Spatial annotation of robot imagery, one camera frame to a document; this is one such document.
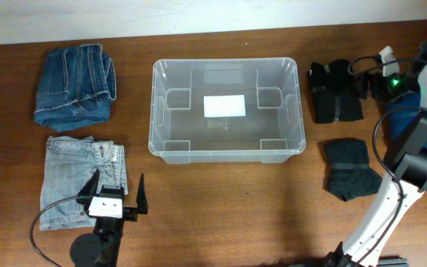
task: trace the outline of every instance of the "wooden table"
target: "wooden table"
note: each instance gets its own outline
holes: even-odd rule
[[[47,42],[0,46],[0,266],[48,266],[32,249],[28,230],[39,210],[45,143],[58,134],[33,121],[45,53],[56,47],[103,44],[116,66],[118,99],[108,123],[64,133],[124,145],[131,192],[145,173],[150,213],[125,224],[119,266],[257,266],[324,257],[354,231],[373,196],[342,202],[324,189],[321,145],[364,139],[371,152],[377,103],[362,101],[364,120],[313,123],[305,72],[312,61],[355,59],[391,45],[413,56],[427,39],[427,21],[299,27],[233,33]],[[148,150],[152,66],[157,59],[287,56],[299,66],[305,151],[284,164],[167,165]],[[359,67],[373,64],[364,63]],[[385,153],[383,132],[378,149]],[[382,173],[375,159],[371,166]],[[135,205],[136,194],[127,205]],[[91,228],[36,231],[41,249],[71,266],[70,245]],[[427,194],[409,211],[383,255],[427,266]]]

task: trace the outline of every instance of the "plastic bin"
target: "plastic bin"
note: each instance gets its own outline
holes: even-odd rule
[[[148,146],[169,164],[281,163],[303,152],[296,62],[159,60],[153,66]]]

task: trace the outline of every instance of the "folded denim clothing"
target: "folded denim clothing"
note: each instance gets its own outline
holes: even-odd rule
[[[328,65],[311,63],[308,81],[314,100],[316,123],[363,119],[354,78],[347,71],[349,64],[344,59],[335,60]]]
[[[327,190],[343,201],[375,194],[382,177],[368,166],[363,140],[342,139],[324,145],[331,166]]]
[[[50,51],[37,88],[34,121],[57,132],[110,118],[115,67],[101,44]]]
[[[57,200],[76,196],[96,169],[100,170],[97,192],[102,185],[115,185],[122,186],[125,194],[128,194],[125,149],[122,145],[114,145],[110,141],[95,142],[93,137],[49,137],[41,210]],[[43,213],[39,227],[42,231],[90,227],[95,225],[95,221],[74,200],[58,204]]]

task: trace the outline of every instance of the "folded black clothing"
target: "folded black clothing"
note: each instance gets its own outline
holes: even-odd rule
[[[363,140],[341,139],[324,145],[331,166],[327,190],[343,201],[378,192],[382,178],[368,166]]]
[[[348,74],[349,61],[338,59],[328,65],[311,63],[309,87],[314,100],[316,123],[353,122],[363,119],[354,77]]]

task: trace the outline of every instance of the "jeans pocket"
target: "jeans pocket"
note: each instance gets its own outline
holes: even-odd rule
[[[67,93],[68,84],[67,49],[49,52],[37,87],[37,94]]]

